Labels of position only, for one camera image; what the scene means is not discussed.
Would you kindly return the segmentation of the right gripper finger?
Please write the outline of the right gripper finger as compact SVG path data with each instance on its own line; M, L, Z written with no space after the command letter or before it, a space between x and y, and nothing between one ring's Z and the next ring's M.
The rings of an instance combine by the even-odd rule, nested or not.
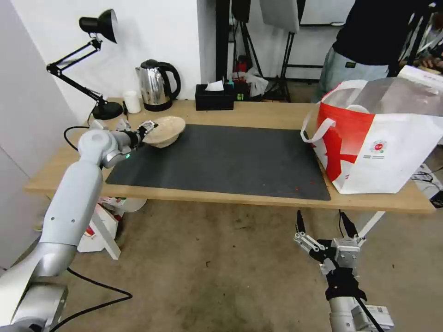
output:
M296 232L293 240L308 254L319 255L325 253L325 246L306 233L303 216L300 210L296 216Z
M364 232L364 229L357 231L355 224L344 212L340 211L339 214L347 237L354 240L359 247L362 247L362 245L366 242L366 233Z

